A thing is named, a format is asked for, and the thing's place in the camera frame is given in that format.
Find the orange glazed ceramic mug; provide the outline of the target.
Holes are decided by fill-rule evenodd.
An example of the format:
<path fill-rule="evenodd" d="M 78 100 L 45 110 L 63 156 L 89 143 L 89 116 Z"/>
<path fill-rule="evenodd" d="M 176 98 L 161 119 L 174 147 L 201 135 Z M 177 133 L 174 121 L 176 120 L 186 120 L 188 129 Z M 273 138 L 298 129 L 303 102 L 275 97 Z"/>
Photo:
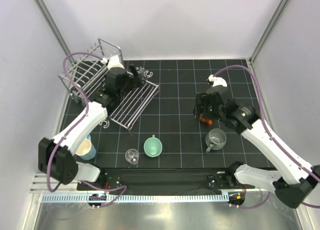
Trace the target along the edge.
<path fill-rule="evenodd" d="M 205 118 L 201 117 L 199 120 L 200 120 L 200 122 L 205 123 L 208 126 L 213 126 L 213 121 L 210 119 L 205 119 Z"/>

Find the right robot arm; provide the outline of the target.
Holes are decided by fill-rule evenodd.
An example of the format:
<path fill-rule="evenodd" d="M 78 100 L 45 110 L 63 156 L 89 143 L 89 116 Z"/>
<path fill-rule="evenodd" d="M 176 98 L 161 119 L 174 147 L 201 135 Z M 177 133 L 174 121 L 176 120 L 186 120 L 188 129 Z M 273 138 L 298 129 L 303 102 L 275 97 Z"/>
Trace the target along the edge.
<path fill-rule="evenodd" d="M 275 194 L 290 208 L 297 208 L 320 181 L 320 167 L 301 159 L 261 119 L 253 106 L 239 104 L 229 88 L 213 86 L 198 93 L 195 118 L 219 120 L 251 142 L 276 168 L 267 171 L 236 161 L 228 168 L 225 182 L 231 188 L 256 186 Z"/>

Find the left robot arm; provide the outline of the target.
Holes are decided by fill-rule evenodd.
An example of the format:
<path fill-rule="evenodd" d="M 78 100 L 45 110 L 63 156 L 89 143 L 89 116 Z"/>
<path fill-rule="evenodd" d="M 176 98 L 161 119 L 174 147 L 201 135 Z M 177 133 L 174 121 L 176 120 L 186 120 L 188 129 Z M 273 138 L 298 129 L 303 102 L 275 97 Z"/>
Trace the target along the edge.
<path fill-rule="evenodd" d="M 95 190 L 101 190 L 106 178 L 99 167 L 77 162 L 74 158 L 87 136 L 103 120 L 109 117 L 126 96 L 145 86 L 143 68 L 129 65 L 125 70 L 121 64 L 109 67 L 102 86 L 95 96 L 84 96 L 84 110 L 63 131 L 52 139 L 43 138 L 38 144 L 38 169 L 47 178 L 53 177 L 60 184 L 73 180 L 86 181 Z"/>

